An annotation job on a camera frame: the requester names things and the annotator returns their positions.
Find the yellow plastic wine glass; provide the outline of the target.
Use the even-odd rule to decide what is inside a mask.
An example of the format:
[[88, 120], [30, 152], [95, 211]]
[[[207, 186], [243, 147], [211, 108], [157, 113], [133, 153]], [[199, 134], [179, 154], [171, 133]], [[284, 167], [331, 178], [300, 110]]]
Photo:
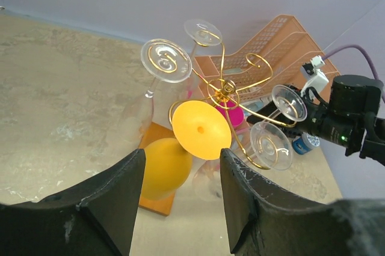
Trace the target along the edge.
[[161, 200], [180, 188], [190, 174], [193, 157], [216, 160], [229, 148], [232, 133], [221, 113], [210, 104], [190, 100], [180, 104], [171, 118], [173, 138], [145, 147], [146, 167], [141, 196]]

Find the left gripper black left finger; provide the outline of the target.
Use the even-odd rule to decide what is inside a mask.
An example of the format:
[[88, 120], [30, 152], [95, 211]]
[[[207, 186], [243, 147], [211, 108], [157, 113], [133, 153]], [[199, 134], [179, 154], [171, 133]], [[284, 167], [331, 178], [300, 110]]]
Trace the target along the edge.
[[1, 255], [129, 255], [145, 164], [136, 149], [39, 202], [1, 204]]

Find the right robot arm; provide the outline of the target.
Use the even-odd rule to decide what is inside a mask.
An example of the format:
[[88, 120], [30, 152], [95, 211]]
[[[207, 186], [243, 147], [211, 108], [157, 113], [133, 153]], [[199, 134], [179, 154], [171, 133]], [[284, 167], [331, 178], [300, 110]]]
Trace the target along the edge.
[[313, 88], [301, 96], [307, 118], [297, 123], [284, 115], [277, 119], [287, 123], [282, 131], [290, 136], [307, 133], [345, 147], [345, 156], [359, 153], [384, 163], [384, 119], [378, 117], [384, 84], [359, 75], [342, 75], [333, 79], [329, 101]]

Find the clear wine glass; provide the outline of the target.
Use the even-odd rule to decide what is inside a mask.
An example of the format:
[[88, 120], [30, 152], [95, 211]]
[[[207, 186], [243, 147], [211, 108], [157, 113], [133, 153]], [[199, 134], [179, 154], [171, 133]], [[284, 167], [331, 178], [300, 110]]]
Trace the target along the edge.
[[[236, 134], [240, 142], [233, 140], [230, 150], [251, 169], [259, 172], [258, 165], [278, 171], [291, 167], [293, 148], [288, 137], [272, 123], [258, 122]], [[206, 161], [192, 178], [192, 188], [205, 201], [222, 199], [220, 160]]]
[[118, 122], [123, 142], [134, 148], [139, 146], [152, 122], [154, 94], [159, 82], [183, 82], [189, 78], [193, 67], [189, 55], [179, 45], [163, 38], [146, 42], [140, 57], [153, 81], [144, 93], [128, 102]]
[[183, 27], [194, 41], [194, 46], [189, 55], [192, 62], [192, 72], [186, 80], [186, 99], [191, 99], [200, 83], [200, 78], [196, 74], [198, 65], [195, 60], [198, 47], [218, 46], [222, 43], [223, 38], [220, 30], [215, 25], [202, 19], [187, 20]]

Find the clear champagne flute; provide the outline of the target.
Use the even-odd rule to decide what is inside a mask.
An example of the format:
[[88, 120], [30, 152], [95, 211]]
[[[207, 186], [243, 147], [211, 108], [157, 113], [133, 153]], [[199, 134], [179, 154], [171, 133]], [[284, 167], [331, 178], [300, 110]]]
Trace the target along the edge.
[[[304, 121], [307, 117], [307, 108], [299, 96], [299, 90], [292, 85], [276, 85], [271, 92], [272, 101], [277, 110], [271, 114], [273, 121], [268, 121], [278, 127], [288, 138], [296, 138], [302, 132], [296, 128], [297, 121]], [[294, 121], [294, 125], [289, 125], [275, 120], [275, 116], [283, 114], [288, 119]]]

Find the pink plastic wine glass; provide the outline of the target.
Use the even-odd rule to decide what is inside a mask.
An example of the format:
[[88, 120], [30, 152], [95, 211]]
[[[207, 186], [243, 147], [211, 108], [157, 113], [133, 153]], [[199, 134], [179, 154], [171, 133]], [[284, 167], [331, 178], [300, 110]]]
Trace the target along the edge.
[[[228, 101], [226, 104], [228, 108], [233, 108], [235, 106], [235, 104], [231, 101]], [[222, 114], [224, 118], [226, 118], [226, 111], [223, 109], [224, 108], [223, 102], [221, 102], [220, 105], [216, 106], [215, 108]], [[242, 109], [238, 106], [235, 109], [227, 110], [227, 112], [228, 112], [230, 123], [232, 124], [232, 126], [234, 128], [240, 126], [244, 120], [244, 113]]]

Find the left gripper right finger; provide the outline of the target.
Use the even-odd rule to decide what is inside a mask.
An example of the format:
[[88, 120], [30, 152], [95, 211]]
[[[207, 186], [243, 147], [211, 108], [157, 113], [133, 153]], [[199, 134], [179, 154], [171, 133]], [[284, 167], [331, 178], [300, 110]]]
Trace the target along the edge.
[[294, 194], [220, 154], [231, 254], [384, 255], [384, 200], [321, 204]]

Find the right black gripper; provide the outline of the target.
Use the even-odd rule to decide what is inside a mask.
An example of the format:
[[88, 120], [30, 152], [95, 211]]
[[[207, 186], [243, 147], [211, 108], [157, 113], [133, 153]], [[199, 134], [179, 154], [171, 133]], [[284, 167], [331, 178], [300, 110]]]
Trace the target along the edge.
[[[314, 87], [306, 88], [301, 99], [306, 106], [307, 117], [303, 121], [298, 121], [295, 125], [297, 130], [345, 148], [353, 148], [354, 123], [352, 120], [334, 113], [329, 108], [329, 104], [319, 95]], [[269, 104], [258, 110], [257, 113], [271, 118], [271, 114], [276, 110], [276, 105], [273, 102], [269, 102]], [[294, 121], [288, 119], [283, 114], [276, 115], [274, 119], [294, 125]], [[263, 121], [263, 118], [255, 115], [249, 115], [246, 118], [248, 124], [256, 124], [260, 121]]]

